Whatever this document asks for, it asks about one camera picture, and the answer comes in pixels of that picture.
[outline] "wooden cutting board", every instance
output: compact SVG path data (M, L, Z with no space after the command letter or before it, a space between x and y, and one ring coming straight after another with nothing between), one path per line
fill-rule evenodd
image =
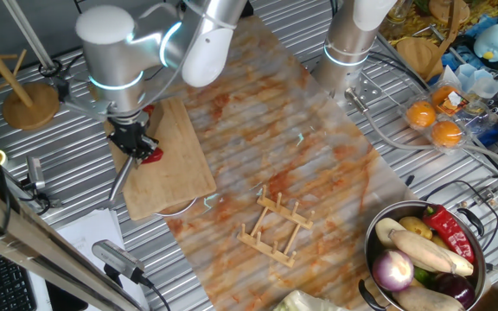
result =
M163 158L159 162L134 168L123 188L126 207L133 220L216 190L213 175L183 102L179 98L167 98L158 105L163 106L163 120L153 137L159 141ZM109 145L119 171L126 155L114 143Z

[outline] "plastic bag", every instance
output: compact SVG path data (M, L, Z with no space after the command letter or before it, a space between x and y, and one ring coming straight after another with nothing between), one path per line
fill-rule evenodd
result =
M292 291L273 311L348 311L299 290Z

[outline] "eggplant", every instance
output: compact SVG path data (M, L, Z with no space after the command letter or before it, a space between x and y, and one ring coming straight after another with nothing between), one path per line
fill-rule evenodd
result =
M472 284L465 277L451 273L436 276L432 289L457 299L465 308L472 306L476 298Z

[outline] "orange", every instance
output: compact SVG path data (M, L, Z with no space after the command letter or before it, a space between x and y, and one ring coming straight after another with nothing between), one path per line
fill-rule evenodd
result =
M431 128L431 140L438 147L455 147L462 135L458 126L451 121L437 122Z
M426 101L418 101L406 111L406 118L412 127L428 127L436 121L436 111Z
M458 92L458 90L452 86L441 86L431 95L431 103L436 107L439 106L447 99L451 92Z

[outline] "red bell pepper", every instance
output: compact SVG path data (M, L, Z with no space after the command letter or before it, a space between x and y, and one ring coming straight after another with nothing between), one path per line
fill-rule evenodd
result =
M469 240L466 238L463 229L453 218L453 215L441 205L430 205L426 207L422 217L431 229L437 231L439 237L456 254L474 263L476 257Z

